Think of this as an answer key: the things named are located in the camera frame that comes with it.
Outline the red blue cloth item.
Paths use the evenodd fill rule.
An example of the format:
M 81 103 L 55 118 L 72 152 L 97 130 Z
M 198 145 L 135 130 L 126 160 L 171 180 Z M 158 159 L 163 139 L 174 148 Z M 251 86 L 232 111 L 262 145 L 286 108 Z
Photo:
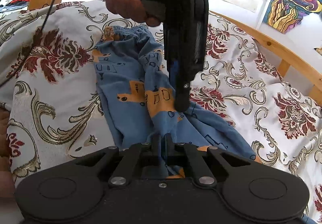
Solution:
M 26 8 L 29 2 L 30 0 L 1 0 L 1 14 Z

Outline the wooden bed frame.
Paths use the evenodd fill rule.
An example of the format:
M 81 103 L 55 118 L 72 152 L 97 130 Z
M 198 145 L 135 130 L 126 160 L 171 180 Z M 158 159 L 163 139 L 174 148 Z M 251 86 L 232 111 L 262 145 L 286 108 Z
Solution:
M 35 10 L 41 8 L 45 4 L 49 4 L 51 0 L 30 0 L 29 8 Z M 236 24 L 239 28 L 243 29 L 251 37 L 255 38 L 261 46 L 268 49 L 270 52 L 274 53 L 276 56 L 280 57 L 281 63 L 279 64 L 277 70 L 281 76 L 285 76 L 289 67 L 293 67 L 299 73 L 304 75 L 312 84 L 313 88 L 309 93 L 309 97 L 314 99 L 319 105 L 321 105 L 321 73 L 312 67 L 308 62 L 299 57 L 296 53 L 292 52 L 290 49 L 280 44 L 276 40 L 270 38 L 269 36 L 263 34 L 262 32 L 255 30 L 254 28 L 241 23 L 235 19 L 227 17 L 225 15 L 214 12 L 215 15 L 221 16 L 228 21 Z

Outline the yellow swirl wall drawing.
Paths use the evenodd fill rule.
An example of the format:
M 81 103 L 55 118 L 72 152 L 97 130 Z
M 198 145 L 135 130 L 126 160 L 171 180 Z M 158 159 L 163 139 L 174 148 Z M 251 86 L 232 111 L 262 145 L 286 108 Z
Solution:
M 285 34 L 312 13 L 321 13 L 321 0 L 270 0 L 262 22 Z

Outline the blue orange patterned pants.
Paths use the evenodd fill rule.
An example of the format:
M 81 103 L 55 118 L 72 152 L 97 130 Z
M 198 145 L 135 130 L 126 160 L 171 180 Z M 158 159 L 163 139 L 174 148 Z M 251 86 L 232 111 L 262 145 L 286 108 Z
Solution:
M 106 27 L 92 52 L 97 92 L 115 144 L 126 149 L 166 137 L 175 143 L 210 146 L 251 160 L 257 157 L 227 121 L 196 103 L 174 107 L 175 90 L 162 71 L 163 47 L 143 26 Z

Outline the white floral bedspread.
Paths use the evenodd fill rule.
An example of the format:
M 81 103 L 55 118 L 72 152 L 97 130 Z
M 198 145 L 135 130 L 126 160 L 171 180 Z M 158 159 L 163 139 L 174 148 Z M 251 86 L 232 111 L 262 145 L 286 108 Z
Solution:
M 116 145 L 97 92 L 92 52 L 106 27 L 162 27 L 109 12 L 100 1 L 58 4 L 1 18 L 1 182 L 25 178 Z M 260 43 L 211 13 L 203 70 L 190 103 L 227 121 L 256 162 L 302 180 L 306 223 L 321 223 L 321 106 L 286 82 Z

